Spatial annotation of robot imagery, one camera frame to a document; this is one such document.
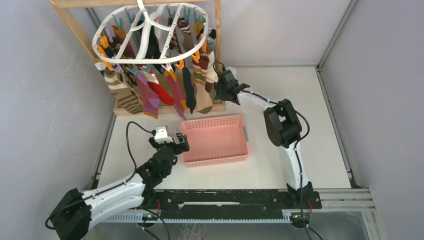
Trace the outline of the pink perforated plastic basket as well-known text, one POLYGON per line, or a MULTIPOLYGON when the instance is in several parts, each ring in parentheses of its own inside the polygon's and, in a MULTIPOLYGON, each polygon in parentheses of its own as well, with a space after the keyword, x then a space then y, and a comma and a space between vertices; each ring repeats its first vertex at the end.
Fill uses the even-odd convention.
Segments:
POLYGON ((250 154, 244 117, 241 114, 185 120, 179 125, 189 151, 182 163, 189 168, 242 162, 250 154))

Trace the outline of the maroon yellow purple sock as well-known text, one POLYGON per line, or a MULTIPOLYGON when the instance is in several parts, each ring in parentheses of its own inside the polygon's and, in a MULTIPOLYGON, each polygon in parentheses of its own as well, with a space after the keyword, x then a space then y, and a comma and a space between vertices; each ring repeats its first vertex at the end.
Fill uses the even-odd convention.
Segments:
POLYGON ((186 98, 184 97, 183 92, 178 84, 176 74, 172 70, 171 71, 167 70, 165 71, 164 75, 169 84, 172 97, 173 97, 173 106, 177 114, 183 120, 187 120, 185 116, 185 110, 187 109, 186 98))

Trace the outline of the maroon purple striped sock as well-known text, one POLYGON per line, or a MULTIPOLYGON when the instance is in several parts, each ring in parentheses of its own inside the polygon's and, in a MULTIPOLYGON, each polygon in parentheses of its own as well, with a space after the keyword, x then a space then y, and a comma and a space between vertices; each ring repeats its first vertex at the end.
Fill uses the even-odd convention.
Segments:
POLYGON ((137 86, 141 92, 144 114, 158 119, 158 106, 161 103, 158 94, 150 88, 148 81, 139 71, 135 73, 135 77, 137 86))

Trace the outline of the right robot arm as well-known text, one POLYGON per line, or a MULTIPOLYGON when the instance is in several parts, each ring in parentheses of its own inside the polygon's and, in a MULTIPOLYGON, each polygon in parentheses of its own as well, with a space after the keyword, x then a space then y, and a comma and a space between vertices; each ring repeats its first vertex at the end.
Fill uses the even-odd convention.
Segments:
POLYGON ((294 109, 290 100, 273 101, 255 93, 248 84, 238 83, 229 69, 219 72, 217 76, 215 96, 219 100, 248 107, 263 115, 268 139, 274 146, 281 147, 286 154, 289 203, 295 208, 302 208, 313 192, 300 151, 300 141, 310 132, 308 121, 304 119, 307 131, 301 136, 299 117, 304 116, 294 109))

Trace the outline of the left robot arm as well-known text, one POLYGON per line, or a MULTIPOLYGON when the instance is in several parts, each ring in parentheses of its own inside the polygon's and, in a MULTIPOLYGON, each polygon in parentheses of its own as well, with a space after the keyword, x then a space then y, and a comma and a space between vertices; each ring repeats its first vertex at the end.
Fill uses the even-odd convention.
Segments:
POLYGON ((80 240, 100 222, 127 209, 153 207, 157 196, 154 188, 172 173, 178 155, 189 151, 187 138, 176 134, 179 143, 158 143, 149 139, 156 149, 152 157, 129 176, 101 188, 65 193, 45 222, 61 240, 80 240))

